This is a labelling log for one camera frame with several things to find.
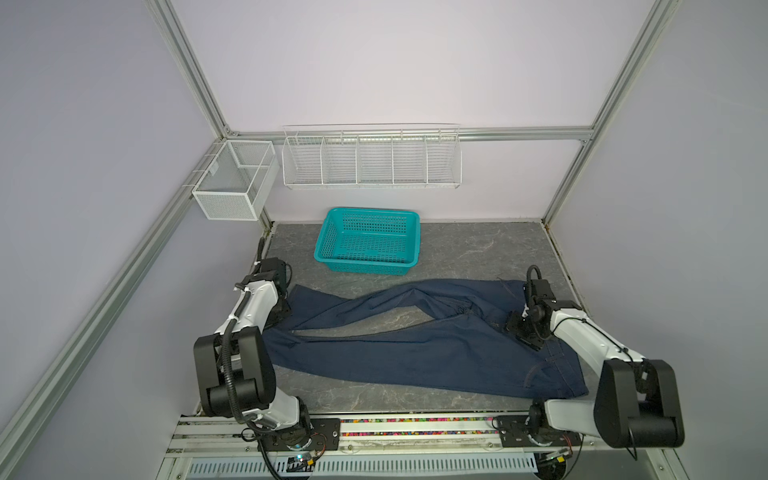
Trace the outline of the dark blue denim trousers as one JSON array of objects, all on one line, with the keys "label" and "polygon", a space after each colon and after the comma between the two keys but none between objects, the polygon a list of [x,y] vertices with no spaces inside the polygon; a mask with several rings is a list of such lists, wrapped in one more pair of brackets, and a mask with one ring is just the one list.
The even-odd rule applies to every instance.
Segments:
[{"label": "dark blue denim trousers", "polygon": [[[523,310],[521,280],[429,279],[356,299],[297,286],[292,314],[266,330],[272,362],[333,379],[518,398],[587,394],[577,353],[552,338],[534,350],[506,331]],[[393,331],[320,337],[318,331],[416,307],[428,321]]]}]

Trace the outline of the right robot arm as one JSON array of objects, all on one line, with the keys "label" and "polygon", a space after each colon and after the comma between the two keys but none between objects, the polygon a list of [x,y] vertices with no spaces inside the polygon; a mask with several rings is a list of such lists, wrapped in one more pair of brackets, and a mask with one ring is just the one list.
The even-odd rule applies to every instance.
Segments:
[{"label": "right robot arm", "polygon": [[509,315],[505,330],[535,351],[560,340],[598,375],[592,400],[551,399],[532,406],[531,429],[544,422],[628,451],[683,445],[682,408],[670,364],[619,342],[578,303],[557,299],[536,265],[526,271],[523,294],[524,308]]}]

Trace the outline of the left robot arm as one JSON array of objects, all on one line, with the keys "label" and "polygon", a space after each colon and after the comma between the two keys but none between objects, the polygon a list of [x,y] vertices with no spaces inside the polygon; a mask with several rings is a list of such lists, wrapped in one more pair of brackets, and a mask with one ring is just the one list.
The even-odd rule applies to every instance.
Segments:
[{"label": "left robot arm", "polygon": [[252,440],[274,440],[288,449],[311,443],[308,408],[277,385],[265,332],[291,314],[287,300],[288,264],[264,256],[259,240],[250,272],[235,284],[237,301],[224,323],[195,341],[200,406],[209,417],[232,418],[251,431]]}]

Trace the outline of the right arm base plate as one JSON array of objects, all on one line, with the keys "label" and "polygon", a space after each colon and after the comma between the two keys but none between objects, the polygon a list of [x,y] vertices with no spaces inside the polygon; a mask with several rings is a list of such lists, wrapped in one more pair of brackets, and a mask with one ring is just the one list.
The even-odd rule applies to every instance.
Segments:
[{"label": "right arm base plate", "polygon": [[505,448],[574,448],[582,445],[578,433],[554,429],[545,420],[541,420],[535,429],[527,414],[499,415],[491,424]]}]

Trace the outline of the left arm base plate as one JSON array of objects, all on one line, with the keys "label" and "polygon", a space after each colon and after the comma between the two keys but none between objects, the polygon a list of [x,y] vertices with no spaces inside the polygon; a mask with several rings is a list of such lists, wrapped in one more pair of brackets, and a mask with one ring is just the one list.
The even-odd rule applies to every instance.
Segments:
[{"label": "left arm base plate", "polygon": [[336,451],[340,442],[339,418],[311,418],[267,434],[262,438],[267,451]]}]

